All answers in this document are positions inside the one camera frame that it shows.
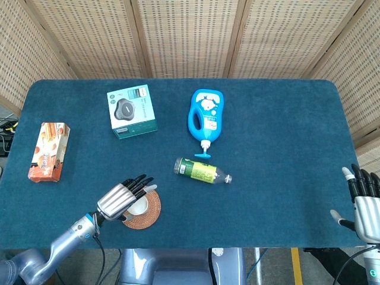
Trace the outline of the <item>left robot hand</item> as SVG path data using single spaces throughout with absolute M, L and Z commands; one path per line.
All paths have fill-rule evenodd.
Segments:
M 148 206 L 146 196 L 157 188 L 152 184 L 153 180 L 153 177 L 142 174 L 118 183 L 98 200 L 95 213 L 98 221 L 126 220 L 123 218 L 126 211 L 130 215 L 142 214 Z

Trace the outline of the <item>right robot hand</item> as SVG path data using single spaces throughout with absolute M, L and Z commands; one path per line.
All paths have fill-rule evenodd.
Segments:
M 358 165 L 342 168 L 353 203 L 355 221 L 343 218 L 330 210 L 332 218 L 341 226 L 355 232 L 367 244 L 379 244 L 379 176 L 368 173 Z

